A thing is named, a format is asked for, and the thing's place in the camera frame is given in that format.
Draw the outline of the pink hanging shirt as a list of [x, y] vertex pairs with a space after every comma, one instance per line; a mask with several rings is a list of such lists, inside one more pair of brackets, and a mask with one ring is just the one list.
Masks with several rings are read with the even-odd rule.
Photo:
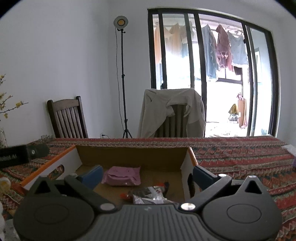
[[230, 49], [229, 37], [222, 25], [218, 25], [216, 32], [218, 33], [216, 57], [220, 68], [228, 68], [233, 72], [232, 55]]

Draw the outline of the wall power outlet with plug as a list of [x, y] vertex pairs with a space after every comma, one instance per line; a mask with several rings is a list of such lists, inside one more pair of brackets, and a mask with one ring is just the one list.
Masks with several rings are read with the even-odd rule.
[[101, 138], [109, 138], [109, 136], [108, 136], [107, 134], [104, 134], [104, 133], [101, 133], [101, 134], [100, 134], [100, 137], [101, 137]]

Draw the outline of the chair under beige jacket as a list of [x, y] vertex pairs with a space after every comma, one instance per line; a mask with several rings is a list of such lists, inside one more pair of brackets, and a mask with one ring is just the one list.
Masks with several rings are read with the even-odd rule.
[[154, 134], [155, 138], [186, 138], [188, 117], [184, 104], [173, 105], [173, 116], [168, 116]]

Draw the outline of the pink snack packet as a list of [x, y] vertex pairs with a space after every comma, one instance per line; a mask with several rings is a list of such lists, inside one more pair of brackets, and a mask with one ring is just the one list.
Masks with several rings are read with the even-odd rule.
[[138, 186], [141, 184], [140, 167], [113, 166], [104, 172], [101, 183], [110, 186]]

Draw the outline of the red black snack packet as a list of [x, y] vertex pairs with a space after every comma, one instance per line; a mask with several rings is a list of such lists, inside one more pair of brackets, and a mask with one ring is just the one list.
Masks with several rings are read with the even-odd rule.
[[169, 182], [164, 182], [156, 186], [149, 186], [141, 189], [135, 189], [128, 193], [123, 193], [120, 197], [124, 201], [140, 205], [173, 204], [173, 201], [166, 198], [169, 187]]

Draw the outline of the light blue hanging shirt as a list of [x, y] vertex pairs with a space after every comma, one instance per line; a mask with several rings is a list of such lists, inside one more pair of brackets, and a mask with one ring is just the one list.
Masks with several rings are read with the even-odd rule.
[[227, 34], [230, 43], [232, 65], [239, 67], [248, 64], [244, 37], [242, 35], [240, 35], [239, 37], [235, 37], [230, 32], [227, 32]]

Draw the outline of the dark wooden chair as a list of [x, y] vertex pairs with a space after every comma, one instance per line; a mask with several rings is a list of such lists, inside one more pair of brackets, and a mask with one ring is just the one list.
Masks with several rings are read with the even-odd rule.
[[81, 96], [48, 100], [47, 109], [56, 138], [88, 138]]

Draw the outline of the purple tissue pack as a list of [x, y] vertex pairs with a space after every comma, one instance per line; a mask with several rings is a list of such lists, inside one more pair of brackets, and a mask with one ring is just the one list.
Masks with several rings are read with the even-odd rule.
[[282, 146], [283, 149], [287, 150], [290, 154], [293, 155], [293, 164], [292, 167], [296, 168], [296, 147], [293, 145], [284, 145]]

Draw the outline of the patterned red tablecloth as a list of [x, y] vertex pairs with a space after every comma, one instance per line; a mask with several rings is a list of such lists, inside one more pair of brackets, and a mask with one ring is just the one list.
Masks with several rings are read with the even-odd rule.
[[1, 197], [4, 219], [11, 219], [20, 205], [25, 189], [20, 183], [69, 147], [190, 147], [197, 164], [214, 174], [225, 173], [235, 179], [256, 175], [282, 212], [278, 240], [295, 240], [295, 169], [293, 155], [285, 143], [272, 136], [237, 138], [56, 138], [46, 145], [46, 157], [1, 169], [1, 176], [11, 181], [11, 188]]

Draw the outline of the studio light on tripod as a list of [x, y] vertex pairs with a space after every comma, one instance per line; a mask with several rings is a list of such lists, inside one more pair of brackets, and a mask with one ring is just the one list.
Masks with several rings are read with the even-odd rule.
[[123, 138], [132, 138], [132, 135], [128, 129], [128, 119], [126, 113], [126, 98], [125, 98], [125, 71], [124, 71], [124, 46], [123, 36], [125, 34], [125, 28], [128, 25], [128, 19], [125, 16], [117, 16], [113, 21], [115, 29], [120, 32], [120, 60], [121, 60], [121, 81], [122, 81], [122, 97], [123, 97], [123, 111], [124, 111], [124, 129]]

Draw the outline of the blue hanging garment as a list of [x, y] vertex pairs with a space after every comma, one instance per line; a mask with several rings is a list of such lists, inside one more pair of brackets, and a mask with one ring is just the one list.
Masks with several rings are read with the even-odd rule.
[[206, 75], [210, 79], [216, 79], [216, 71], [218, 69], [216, 59], [216, 40], [209, 25], [202, 27], [201, 30], [205, 54]]

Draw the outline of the floral ceramic vase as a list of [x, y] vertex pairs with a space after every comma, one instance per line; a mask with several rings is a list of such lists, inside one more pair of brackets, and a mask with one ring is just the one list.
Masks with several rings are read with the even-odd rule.
[[0, 128], [0, 148], [6, 148], [7, 147], [7, 141], [6, 141], [6, 136], [4, 133], [4, 129]]

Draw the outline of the beige jacket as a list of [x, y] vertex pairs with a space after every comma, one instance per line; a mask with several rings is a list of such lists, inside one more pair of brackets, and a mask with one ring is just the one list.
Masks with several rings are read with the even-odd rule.
[[138, 138], [151, 138], [167, 117], [174, 116], [174, 105], [184, 105], [188, 117], [187, 136], [202, 138], [205, 131], [205, 110], [202, 97], [195, 89], [147, 89], [144, 92], [138, 126]]

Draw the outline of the open cardboard box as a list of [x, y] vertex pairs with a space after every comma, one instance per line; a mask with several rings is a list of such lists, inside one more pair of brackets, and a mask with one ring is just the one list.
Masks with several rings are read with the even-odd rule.
[[169, 182], [166, 197], [178, 203], [190, 198], [188, 177], [197, 160], [190, 147], [181, 148], [132, 148], [92, 147], [73, 145], [37, 171], [25, 178], [20, 185], [30, 189], [39, 176], [47, 176], [58, 166], [64, 167], [59, 179], [67, 175], [85, 173], [95, 165], [104, 170], [113, 166], [140, 168], [140, 187]]

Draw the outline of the yellow flower branches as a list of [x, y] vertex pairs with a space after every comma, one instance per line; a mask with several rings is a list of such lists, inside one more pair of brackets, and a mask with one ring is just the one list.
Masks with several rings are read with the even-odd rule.
[[8, 94], [6, 91], [1, 89], [1, 121], [3, 118], [8, 119], [10, 112], [28, 104], [28, 102], [22, 100], [13, 102], [13, 97], [13, 95]]

